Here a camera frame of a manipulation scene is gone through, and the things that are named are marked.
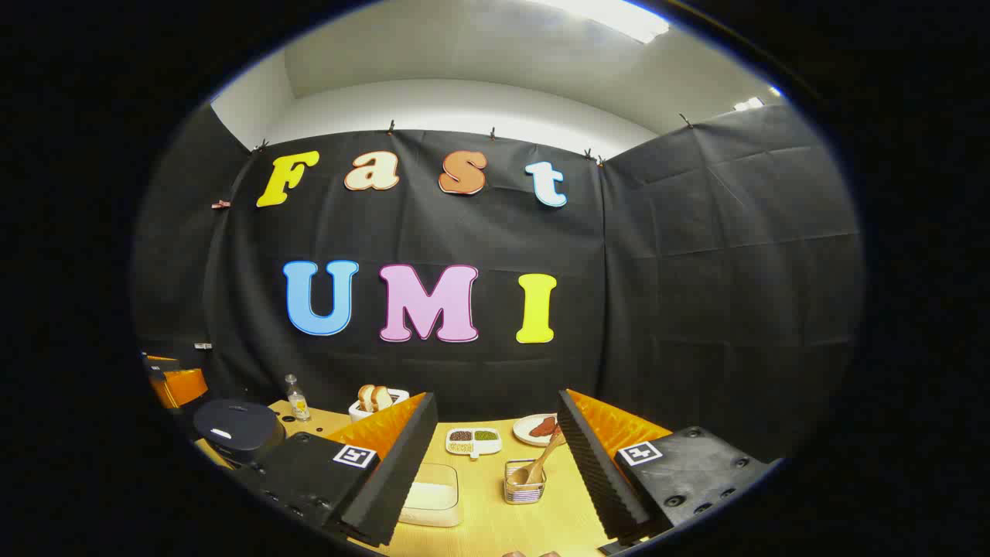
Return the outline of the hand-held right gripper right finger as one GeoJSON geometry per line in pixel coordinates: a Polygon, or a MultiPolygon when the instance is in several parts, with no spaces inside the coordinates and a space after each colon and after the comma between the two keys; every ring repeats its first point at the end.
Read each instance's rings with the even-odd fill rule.
{"type": "Polygon", "coordinates": [[[556,418],[609,539],[630,547],[702,521],[777,471],[700,426],[668,430],[573,389],[556,418]]]}

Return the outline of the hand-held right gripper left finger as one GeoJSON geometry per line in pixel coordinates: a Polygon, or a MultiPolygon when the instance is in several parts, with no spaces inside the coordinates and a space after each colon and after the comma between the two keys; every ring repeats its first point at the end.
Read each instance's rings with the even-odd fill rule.
{"type": "Polygon", "coordinates": [[[435,396],[415,395],[326,436],[297,432],[229,476],[322,535],[388,545],[436,423],[435,396]]]}

